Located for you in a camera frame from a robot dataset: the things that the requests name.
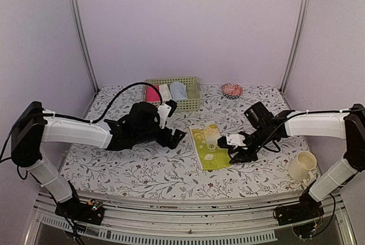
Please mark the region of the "green white small packet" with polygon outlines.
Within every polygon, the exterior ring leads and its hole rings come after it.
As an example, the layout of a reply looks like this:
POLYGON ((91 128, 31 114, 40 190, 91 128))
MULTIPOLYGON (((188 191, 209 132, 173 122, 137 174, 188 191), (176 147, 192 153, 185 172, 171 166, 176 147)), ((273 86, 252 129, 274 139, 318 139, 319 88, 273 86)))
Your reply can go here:
POLYGON ((231 166, 228 150, 217 144, 221 135, 214 121, 191 125, 188 131, 201 170, 219 170, 231 166))

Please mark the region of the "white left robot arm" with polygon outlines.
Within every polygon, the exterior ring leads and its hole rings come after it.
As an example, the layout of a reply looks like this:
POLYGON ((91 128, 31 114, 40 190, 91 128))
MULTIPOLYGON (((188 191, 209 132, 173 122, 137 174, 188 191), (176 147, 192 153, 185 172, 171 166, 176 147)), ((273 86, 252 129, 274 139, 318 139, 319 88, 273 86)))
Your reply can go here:
POLYGON ((175 149, 186 135, 166 126, 176 108, 177 104, 172 100, 158 107, 142 101, 135 103, 130 112, 118 120, 104 117, 87 120, 45 110, 41 102, 33 101, 14 123, 6 139, 11 144, 10 159, 26 169, 50 193, 56 203, 56 215, 100 225, 105 212, 102 202, 96 199, 81 202, 72 183, 62 177, 40 147, 55 142, 117 152, 156 142, 175 149))

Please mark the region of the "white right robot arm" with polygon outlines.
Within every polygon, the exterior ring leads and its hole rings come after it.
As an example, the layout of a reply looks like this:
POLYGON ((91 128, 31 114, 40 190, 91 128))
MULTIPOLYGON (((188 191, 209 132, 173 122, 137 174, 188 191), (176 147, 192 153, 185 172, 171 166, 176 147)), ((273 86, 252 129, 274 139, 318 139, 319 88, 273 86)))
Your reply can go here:
POLYGON ((321 217, 324 214, 321 202, 364 171, 364 106, 361 104, 340 110, 284 110, 273 115, 257 102, 244 115, 254 128, 253 133, 227 134, 217 141, 220 148, 227 149, 230 164, 256 161, 258 152, 268 143, 277 145, 288 137, 309 137, 312 150, 325 151, 321 158, 344 150, 326 172, 307 185, 298 203, 274 210, 279 225, 321 217))

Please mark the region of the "light blue towel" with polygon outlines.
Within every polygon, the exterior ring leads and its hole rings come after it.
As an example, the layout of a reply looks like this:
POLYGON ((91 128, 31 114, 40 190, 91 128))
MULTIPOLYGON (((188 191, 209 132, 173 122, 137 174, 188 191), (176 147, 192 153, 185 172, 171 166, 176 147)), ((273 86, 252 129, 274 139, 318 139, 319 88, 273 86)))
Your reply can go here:
POLYGON ((174 81, 169 86, 173 100, 187 100, 188 94, 186 85, 179 81, 174 81))

